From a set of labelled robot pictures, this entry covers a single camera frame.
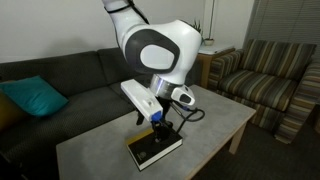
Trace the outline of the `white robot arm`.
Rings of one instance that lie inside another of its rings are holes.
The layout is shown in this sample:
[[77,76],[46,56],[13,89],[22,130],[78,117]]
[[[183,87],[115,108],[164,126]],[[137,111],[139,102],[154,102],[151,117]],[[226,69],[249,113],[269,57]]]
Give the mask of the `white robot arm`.
[[172,102],[192,105],[194,94],[185,85],[201,45],[201,35],[181,20],[151,25],[132,0],[102,0],[116,31],[126,62],[137,72],[150,74],[148,88],[135,80],[121,83],[122,91],[139,112],[138,123],[152,123],[155,140],[173,133],[165,119]]

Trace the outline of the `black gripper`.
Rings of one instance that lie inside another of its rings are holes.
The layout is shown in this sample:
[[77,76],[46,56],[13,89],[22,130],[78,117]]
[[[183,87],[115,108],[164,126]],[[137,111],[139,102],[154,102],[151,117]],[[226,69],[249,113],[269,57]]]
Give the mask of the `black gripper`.
[[159,122],[153,122],[152,128],[155,133],[155,142],[160,143],[166,140],[173,127],[173,123],[171,121],[166,120],[166,115],[170,109],[170,101],[166,99],[159,99],[161,106],[163,107],[163,117]]

